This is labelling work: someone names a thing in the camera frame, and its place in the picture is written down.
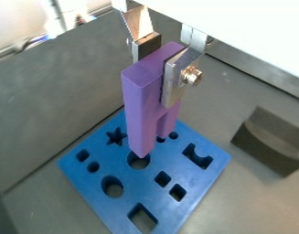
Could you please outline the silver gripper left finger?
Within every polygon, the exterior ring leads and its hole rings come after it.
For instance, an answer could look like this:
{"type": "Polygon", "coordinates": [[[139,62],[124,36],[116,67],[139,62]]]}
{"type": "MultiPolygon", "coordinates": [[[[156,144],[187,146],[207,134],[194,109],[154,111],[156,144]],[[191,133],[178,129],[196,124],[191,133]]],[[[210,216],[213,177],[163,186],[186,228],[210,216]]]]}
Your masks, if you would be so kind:
{"type": "Polygon", "coordinates": [[[111,0],[127,33],[127,45],[134,62],[162,46],[162,35],[154,31],[150,10],[134,0],[111,0]]]}

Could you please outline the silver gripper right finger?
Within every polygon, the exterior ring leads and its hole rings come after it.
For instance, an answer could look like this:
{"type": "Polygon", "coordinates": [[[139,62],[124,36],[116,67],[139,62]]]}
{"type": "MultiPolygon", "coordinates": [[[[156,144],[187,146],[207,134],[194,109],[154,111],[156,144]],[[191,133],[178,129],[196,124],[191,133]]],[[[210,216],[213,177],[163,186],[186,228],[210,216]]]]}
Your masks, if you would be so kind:
{"type": "Polygon", "coordinates": [[[179,101],[184,87],[196,86],[203,77],[198,61],[206,52],[207,34],[188,25],[182,25],[180,41],[187,47],[164,63],[162,105],[166,108],[179,101]]]}

